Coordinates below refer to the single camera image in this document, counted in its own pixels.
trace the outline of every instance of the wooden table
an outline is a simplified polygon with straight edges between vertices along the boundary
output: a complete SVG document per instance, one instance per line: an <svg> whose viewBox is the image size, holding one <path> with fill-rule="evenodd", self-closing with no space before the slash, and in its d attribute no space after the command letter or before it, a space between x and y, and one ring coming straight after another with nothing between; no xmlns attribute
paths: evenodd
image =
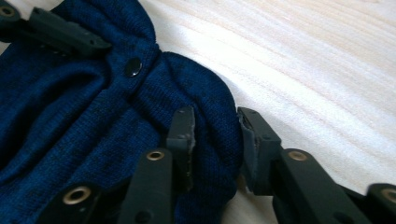
<svg viewBox="0 0 396 224"><path fill-rule="evenodd" d="M60 0L12 0L24 18ZM216 72L283 147L339 184L396 184L396 1L141 1L162 50ZM271 198L240 190L223 223L276 223Z"/></svg>

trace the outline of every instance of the light wood surface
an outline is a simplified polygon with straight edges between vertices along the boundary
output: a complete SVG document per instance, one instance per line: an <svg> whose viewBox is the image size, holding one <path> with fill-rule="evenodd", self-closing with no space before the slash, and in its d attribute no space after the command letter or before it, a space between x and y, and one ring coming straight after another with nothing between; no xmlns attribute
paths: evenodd
<svg viewBox="0 0 396 224"><path fill-rule="evenodd" d="M59 0L12 0L25 18ZM339 184L396 184L396 1L141 1L162 50L216 72L283 147ZM223 223L276 223L271 198L240 190Z"/></svg>

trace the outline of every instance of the folded fabric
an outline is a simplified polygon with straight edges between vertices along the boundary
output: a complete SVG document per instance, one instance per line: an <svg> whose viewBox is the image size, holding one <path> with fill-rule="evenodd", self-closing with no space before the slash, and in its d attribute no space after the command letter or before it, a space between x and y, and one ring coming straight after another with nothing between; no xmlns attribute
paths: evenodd
<svg viewBox="0 0 396 224"><path fill-rule="evenodd" d="M135 0L66 0L54 12L112 49L99 59L74 59L16 41L1 55L1 222L35 223L77 182L110 189L160 144L174 112L191 105L194 186L177 198L176 222L219 223L242 162L226 85L198 63L161 52Z"/></svg>

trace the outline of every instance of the round metal fastener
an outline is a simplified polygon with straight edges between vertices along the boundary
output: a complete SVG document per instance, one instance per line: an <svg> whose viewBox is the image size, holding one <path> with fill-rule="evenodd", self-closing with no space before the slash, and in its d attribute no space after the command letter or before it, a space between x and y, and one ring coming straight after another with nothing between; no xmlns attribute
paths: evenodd
<svg viewBox="0 0 396 224"><path fill-rule="evenodd" d="M0 7L0 16L13 17L15 10L12 7Z"/></svg>
<svg viewBox="0 0 396 224"><path fill-rule="evenodd" d="M64 195L64 203L70 205L82 203L90 197L91 193L91 190L87 187L77 187Z"/></svg>
<svg viewBox="0 0 396 224"><path fill-rule="evenodd" d="M308 157L306 157L303 152L299 151L291 151L288 153L288 155L295 161L306 161L308 159Z"/></svg>
<svg viewBox="0 0 396 224"><path fill-rule="evenodd" d="M127 77L135 77L142 70L143 64L139 58L132 58L128 61L125 66L125 76Z"/></svg>
<svg viewBox="0 0 396 224"><path fill-rule="evenodd" d="M396 189L382 189L381 193L386 199L392 203L396 203Z"/></svg>
<svg viewBox="0 0 396 224"><path fill-rule="evenodd" d="M158 161L161 160L165 154L161 151L151 151L147 154L147 159L150 161Z"/></svg>

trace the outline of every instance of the black button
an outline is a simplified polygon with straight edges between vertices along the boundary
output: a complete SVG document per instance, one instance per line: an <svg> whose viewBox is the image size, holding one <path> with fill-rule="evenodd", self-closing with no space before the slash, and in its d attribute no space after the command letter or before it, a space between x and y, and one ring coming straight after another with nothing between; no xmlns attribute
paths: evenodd
<svg viewBox="0 0 396 224"><path fill-rule="evenodd" d="M125 67L125 76L134 77L142 70L142 62L139 58L132 58L128 61Z"/></svg>

